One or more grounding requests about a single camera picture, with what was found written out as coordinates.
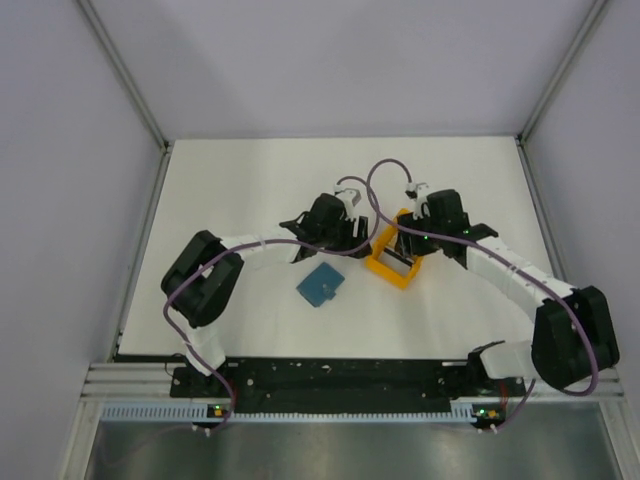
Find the blue leather card holder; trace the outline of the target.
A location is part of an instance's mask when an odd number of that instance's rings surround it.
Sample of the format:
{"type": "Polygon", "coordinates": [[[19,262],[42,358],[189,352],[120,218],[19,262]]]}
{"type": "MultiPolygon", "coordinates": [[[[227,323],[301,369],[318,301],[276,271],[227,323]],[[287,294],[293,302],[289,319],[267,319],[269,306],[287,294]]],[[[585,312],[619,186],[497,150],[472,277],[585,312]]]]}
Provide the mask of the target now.
{"type": "Polygon", "coordinates": [[[296,287],[297,292],[312,307],[319,308],[332,300],[345,277],[326,262],[321,263],[296,287]]]}

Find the orange plastic card stand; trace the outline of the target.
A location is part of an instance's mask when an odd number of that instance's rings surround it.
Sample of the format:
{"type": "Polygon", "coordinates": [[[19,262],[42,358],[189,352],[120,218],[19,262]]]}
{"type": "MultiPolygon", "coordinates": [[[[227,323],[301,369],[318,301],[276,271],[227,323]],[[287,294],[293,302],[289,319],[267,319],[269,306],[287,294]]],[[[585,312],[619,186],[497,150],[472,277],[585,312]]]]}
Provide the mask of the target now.
{"type": "Polygon", "coordinates": [[[422,258],[406,256],[395,250],[398,233],[396,227],[387,225],[374,241],[365,266],[395,288],[406,290],[418,275],[422,258]]]}

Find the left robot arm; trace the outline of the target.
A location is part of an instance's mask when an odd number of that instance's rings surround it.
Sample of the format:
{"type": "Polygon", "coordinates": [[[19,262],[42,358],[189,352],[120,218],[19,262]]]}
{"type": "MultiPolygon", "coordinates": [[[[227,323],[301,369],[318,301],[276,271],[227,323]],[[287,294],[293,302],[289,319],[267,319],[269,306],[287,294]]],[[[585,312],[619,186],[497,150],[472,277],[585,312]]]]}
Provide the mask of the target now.
{"type": "Polygon", "coordinates": [[[226,387],[217,322],[240,274],[296,264],[321,251],[355,259],[370,255],[368,218],[355,214],[360,200],[359,190],[339,187],[264,235],[218,237],[202,230],[192,237],[161,280],[161,290],[167,297],[163,311],[173,309],[187,322],[185,327],[173,320],[169,324],[186,346],[187,361],[195,368],[192,384],[203,395],[216,396],[226,387]]]}

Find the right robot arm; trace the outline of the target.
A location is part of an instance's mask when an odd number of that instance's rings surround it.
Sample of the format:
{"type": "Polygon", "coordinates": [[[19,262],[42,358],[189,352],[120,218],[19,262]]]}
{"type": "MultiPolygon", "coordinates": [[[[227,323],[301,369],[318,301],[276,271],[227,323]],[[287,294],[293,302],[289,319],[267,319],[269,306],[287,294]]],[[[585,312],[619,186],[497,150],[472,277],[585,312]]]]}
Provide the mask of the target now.
{"type": "Polygon", "coordinates": [[[539,379],[567,392],[570,385],[619,362],[601,290],[578,288],[545,273],[509,248],[494,229],[472,224],[454,189],[435,191],[425,183],[410,183],[406,194],[415,207],[396,219],[396,252],[405,257],[442,252],[493,285],[533,324],[529,340],[498,340],[469,354],[466,380],[474,393],[490,395],[510,377],[539,379]]]}

